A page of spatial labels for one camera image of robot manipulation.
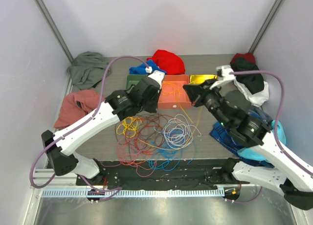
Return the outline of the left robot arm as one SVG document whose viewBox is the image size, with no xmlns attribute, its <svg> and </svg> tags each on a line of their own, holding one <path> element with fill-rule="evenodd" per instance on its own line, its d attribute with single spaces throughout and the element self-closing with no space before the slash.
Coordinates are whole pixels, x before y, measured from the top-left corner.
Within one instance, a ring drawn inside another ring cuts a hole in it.
<svg viewBox="0 0 313 225">
<path fill-rule="evenodd" d="M 88 139 L 127 117 L 141 111 L 155 113 L 161 93 L 162 80 L 150 76 L 142 78 L 128 90 L 116 90 L 101 102 L 100 107 L 63 130 L 42 133 L 43 142 L 51 147 L 47 151 L 55 175 L 75 173 L 84 176 L 93 185 L 104 179 L 99 163 L 78 153 Z"/>
</svg>

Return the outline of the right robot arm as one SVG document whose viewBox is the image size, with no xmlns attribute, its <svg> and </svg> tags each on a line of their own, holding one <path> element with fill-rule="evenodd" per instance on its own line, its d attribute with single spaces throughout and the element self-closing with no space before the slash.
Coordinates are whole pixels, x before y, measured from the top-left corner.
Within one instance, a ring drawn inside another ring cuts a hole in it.
<svg viewBox="0 0 313 225">
<path fill-rule="evenodd" d="M 209 79 L 202 84 L 183 85 L 183 89 L 194 107 L 206 107 L 236 142 L 264 156 L 274 166 L 269 169 L 234 160 L 221 171 L 222 180 L 257 184 L 282 195 L 299 209 L 312 209 L 312 165 L 276 140 L 270 127 L 249 113 L 251 103 L 239 91 L 222 96 L 219 88 L 211 88 L 213 83 Z"/>
</svg>

